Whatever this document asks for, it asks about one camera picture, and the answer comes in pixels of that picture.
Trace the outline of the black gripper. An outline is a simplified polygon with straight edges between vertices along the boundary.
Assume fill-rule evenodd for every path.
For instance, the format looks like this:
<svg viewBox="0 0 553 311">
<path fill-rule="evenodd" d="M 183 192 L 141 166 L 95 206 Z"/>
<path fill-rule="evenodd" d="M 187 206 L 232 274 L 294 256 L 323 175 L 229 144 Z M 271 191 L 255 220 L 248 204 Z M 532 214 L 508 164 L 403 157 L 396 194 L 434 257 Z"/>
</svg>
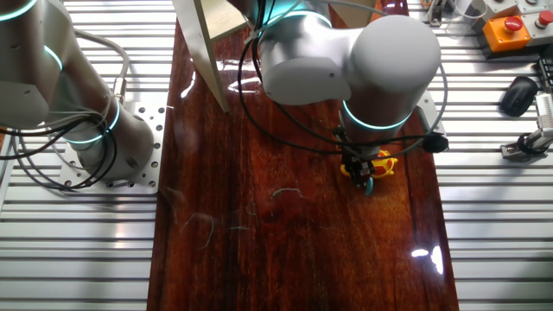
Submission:
<svg viewBox="0 0 553 311">
<path fill-rule="evenodd" d="M 376 174 L 376 169 L 371 161 L 361 159 L 346 150 L 341 152 L 341 165 L 350 174 L 350 179 L 356 187 L 362 187 L 365 190 L 372 190 L 372 176 Z"/>
</svg>

